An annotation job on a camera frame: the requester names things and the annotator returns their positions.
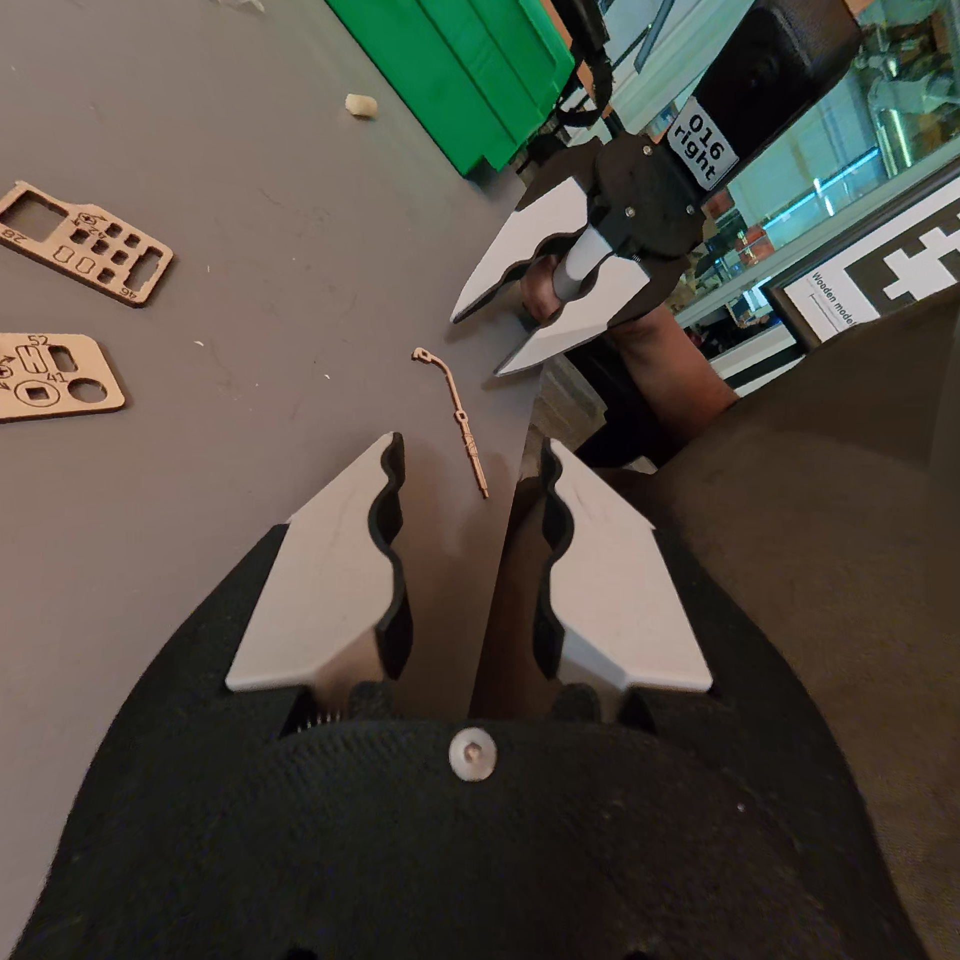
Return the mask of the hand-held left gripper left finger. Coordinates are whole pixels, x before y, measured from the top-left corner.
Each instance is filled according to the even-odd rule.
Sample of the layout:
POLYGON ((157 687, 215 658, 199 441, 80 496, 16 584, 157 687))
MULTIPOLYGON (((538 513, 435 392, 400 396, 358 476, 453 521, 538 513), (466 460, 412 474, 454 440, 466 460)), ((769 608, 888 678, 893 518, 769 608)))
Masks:
POLYGON ((291 515, 225 684, 233 692, 350 692, 395 681, 413 647, 393 542, 404 439, 378 438, 291 515))

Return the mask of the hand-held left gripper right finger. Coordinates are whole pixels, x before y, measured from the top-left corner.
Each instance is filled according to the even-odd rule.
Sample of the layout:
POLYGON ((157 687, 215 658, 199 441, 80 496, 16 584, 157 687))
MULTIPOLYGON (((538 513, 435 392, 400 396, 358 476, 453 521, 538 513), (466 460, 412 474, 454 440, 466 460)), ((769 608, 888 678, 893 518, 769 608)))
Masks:
POLYGON ((550 553, 534 611, 541 673, 589 683, 705 693, 714 678, 653 524, 558 439, 541 450, 550 553))

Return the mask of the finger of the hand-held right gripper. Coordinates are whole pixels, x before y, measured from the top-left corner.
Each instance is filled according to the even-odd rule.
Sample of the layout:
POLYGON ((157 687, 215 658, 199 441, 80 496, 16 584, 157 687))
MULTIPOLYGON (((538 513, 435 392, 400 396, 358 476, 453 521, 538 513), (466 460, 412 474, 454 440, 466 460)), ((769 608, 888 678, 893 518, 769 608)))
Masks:
POLYGON ((588 194, 576 178, 558 185, 514 210, 491 241, 462 287, 450 323, 459 324, 495 296, 510 274, 525 268, 557 238, 575 238, 589 223, 588 194))
POLYGON ((597 270, 588 292, 568 302, 551 324, 523 342, 494 372, 509 377, 539 366, 603 334, 616 315, 649 284, 650 276, 632 258, 610 256, 597 270))

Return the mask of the thin wooden lever piece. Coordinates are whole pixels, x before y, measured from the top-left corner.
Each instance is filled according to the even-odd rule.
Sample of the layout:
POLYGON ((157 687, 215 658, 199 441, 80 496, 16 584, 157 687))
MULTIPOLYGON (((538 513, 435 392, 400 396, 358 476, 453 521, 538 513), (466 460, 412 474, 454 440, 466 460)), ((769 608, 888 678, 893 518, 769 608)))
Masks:
POLYGON ((453 417, 457 425, 459 426, 462 443, 464 450, 467 456, 467 459, 470 462, 473 476, 479 490, 479 493, 482 498, 485 500, 489 499, 490 491, 488 481, 479 458, 474 434, 470 424, 470 418, 463 406, 457 384, 454 379, 453 372, 450 366, 442 360, 439 356, 432 353, 422 346, 417 346, 411 354, 411 359, 416 362, 423 364, 425 366, 433 366, 438 368, 444 377, 447 390, 450 395, 451 402, 453 404, 453 417))

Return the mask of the person's right forearm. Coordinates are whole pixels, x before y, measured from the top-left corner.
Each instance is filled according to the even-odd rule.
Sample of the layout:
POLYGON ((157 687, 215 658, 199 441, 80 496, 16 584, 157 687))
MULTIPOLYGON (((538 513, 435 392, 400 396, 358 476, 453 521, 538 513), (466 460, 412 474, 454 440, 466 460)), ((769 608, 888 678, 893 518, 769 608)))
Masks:
POLYGON ((612 327, 608 335, 655 418, 680 446, 738 403, 737 393, 665 305, 612 327))

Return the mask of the person's right hand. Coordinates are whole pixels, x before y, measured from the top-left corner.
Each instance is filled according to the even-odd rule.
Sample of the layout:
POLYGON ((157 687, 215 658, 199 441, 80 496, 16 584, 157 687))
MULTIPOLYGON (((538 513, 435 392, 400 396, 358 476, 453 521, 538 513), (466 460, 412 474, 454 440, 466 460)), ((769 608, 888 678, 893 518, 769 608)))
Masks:
POLYGON ((564 306, 554 288, 554 274, 562 260, 558 254, 538 258, 520 280, 522 305, 541 327, 550 324, 564 306))

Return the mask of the green plastic bin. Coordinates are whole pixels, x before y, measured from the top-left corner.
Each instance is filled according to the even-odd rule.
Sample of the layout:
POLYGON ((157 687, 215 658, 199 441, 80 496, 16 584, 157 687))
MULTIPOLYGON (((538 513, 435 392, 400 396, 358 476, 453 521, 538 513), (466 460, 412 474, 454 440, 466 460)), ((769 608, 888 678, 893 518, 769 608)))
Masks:
POLYGON ((464 176, 506 168, 574 73, 539 1, 327 4, 464 176))

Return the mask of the person's brown trousers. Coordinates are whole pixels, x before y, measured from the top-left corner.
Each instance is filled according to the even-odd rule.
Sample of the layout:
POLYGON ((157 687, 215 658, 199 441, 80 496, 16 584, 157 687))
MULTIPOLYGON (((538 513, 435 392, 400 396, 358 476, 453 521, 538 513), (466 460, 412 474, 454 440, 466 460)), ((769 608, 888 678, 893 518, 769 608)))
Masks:
POLYGON ((958 958, 958 628, 928 603, 924 501, 957 321, 952 288, 857 326, 652 478, 609 475, 798 668, 934 958, 958 958))

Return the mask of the black framed marker sign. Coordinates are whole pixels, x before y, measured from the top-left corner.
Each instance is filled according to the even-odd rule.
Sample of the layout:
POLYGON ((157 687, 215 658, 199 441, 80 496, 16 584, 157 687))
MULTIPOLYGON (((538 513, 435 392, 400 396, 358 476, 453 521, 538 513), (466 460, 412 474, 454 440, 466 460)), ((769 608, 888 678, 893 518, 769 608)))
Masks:
POLYGON ((772 277, 761 293, 809 352, 958 281, 954 161, 772 277))

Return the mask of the wooden card with round hole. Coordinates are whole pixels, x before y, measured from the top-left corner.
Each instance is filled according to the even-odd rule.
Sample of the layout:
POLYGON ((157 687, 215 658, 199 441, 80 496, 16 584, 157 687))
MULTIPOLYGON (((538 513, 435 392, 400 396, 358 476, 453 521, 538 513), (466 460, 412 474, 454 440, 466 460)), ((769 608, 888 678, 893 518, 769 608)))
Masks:
POLYGON ((106 354, 89 336, 2 333, 3 424, 111 413, 126 403, 106 354))

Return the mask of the wooden card with square holes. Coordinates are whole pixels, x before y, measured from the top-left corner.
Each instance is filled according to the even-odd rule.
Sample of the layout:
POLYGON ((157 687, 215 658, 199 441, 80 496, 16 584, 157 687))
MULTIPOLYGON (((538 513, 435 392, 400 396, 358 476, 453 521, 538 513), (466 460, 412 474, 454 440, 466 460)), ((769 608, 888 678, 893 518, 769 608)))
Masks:
POLYGON ((173 249, 93 203, 54 198, 26 181, 1 199, 2 245, 132 307, 145 306, 173 249))

